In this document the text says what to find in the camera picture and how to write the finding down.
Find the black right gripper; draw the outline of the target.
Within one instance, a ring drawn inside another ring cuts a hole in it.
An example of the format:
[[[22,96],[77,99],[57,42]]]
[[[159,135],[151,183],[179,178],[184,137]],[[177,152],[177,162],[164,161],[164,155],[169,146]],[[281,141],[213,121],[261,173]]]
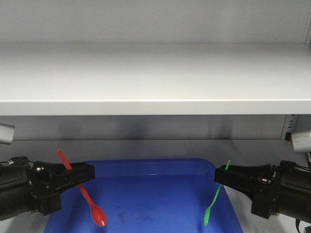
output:
[[[214,181],[251,198],[251,213],[268,219],[283,214],[311,221],[311,173],[290,161],[280,165],[229,166],[215,170]]]

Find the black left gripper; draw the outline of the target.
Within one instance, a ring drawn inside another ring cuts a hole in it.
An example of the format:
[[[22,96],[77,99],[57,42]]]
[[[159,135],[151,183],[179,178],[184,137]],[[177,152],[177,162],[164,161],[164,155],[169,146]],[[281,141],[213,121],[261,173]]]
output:
[[[61,193],[95,179],[95,166],[31,162],[26,156],[13,157],[0,164],[0,219],[25,212],[46,216],[62,209]]]

